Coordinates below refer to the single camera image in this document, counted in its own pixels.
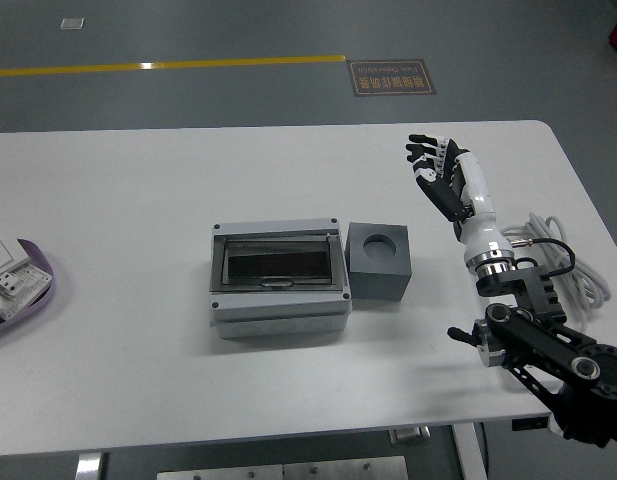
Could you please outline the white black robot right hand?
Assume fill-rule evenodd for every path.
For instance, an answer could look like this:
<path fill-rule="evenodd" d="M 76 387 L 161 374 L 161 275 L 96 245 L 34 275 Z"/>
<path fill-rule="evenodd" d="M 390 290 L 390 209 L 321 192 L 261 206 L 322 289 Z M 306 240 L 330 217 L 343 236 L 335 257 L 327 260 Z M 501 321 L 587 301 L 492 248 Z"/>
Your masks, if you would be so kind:
<path fill-rule="evenodd" d="M 453 224 L 465 246 L 464 262 L 476 276 L 513 268 L 510 241 L 496 226 L 496 213 L 477 157 L 449 138 L 411 134 L 406 145 L 419 188 Z"/>

